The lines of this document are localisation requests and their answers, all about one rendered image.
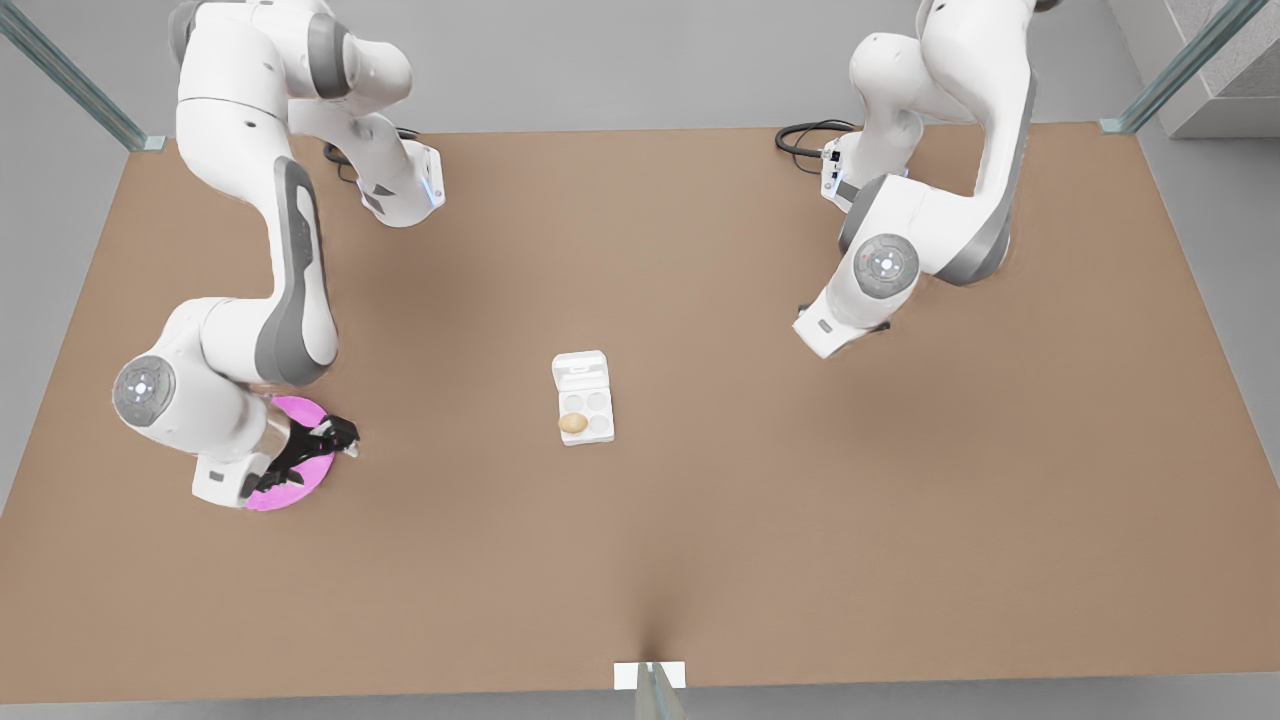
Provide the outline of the pink round plate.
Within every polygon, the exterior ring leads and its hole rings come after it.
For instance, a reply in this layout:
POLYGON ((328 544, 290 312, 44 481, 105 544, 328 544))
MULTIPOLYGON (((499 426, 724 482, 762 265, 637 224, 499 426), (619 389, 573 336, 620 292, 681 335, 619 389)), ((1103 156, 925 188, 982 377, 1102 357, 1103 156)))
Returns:
MULTIPOLYGON (((310 398, 276 396, 271 401, 292 420, 306 427, 317 425, 326 415, 326 411, 310 398)), ((302 479, 301 484, 284 483, 274 486, 265 492, 253 492, 246 501, 244 507, 259 512, 268 512, 300 502, 321 484, 333 461, 334 454, 329 454, 302 462, 294 469, 302 479)))

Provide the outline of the silver frame post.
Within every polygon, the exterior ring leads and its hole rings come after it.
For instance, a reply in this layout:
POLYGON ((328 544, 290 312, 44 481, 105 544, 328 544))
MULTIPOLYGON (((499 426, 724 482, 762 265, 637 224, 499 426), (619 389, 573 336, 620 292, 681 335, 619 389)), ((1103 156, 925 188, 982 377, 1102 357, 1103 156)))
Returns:
POLYGON ((1155 115, 1164 104, 1267 3, 1268 0, 1228 0, 1120 113, 1100 120, 1100 128, 1108 135, 1134 135, 1146 126, 1158 126, 1155 115))
POLYGON ((689 720, 677 691, 686 688, 686 662, 614 662, 616 691, 635 692, 634 720, 689 720))
POLYGON ((12 0, 0 0, 0 35, 129 152, 160 152, 166 137, 147 135, 12 0))

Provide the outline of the grey background block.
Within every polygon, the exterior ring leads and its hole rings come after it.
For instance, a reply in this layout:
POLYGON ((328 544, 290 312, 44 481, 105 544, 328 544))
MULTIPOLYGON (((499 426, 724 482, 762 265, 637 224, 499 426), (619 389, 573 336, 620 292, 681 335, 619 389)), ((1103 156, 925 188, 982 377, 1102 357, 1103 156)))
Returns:
MULTIPOLYGON (((1143 85, 1228 0, 1105 0, 1143 85)), ((1280 138, 1280 0, 1268 0, 1156 113, 1174 138, 1280 138)))

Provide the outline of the white egg box tray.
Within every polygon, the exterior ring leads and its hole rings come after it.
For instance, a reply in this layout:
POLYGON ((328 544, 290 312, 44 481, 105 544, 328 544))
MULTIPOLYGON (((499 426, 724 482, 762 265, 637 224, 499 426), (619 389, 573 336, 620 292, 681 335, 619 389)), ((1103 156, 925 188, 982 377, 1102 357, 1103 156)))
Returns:
POLYGON ((559 433, 564 446, 607 443, 614 439, 614 414, 611 392, 607 388, 590 392, 559 393, 558 405, 559 415, 581 413, 590 420, 590 427, 581 434, 566 436, 559 433))

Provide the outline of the white egg box lid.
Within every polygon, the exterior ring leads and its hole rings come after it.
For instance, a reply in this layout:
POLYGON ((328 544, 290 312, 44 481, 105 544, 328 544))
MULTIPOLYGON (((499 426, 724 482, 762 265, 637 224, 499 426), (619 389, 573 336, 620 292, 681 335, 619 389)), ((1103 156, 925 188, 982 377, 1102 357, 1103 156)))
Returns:
POLYGON ((550 366, 559 393, 590 392, 611 387, 607 357, 599 350, 558 354, 550 366))

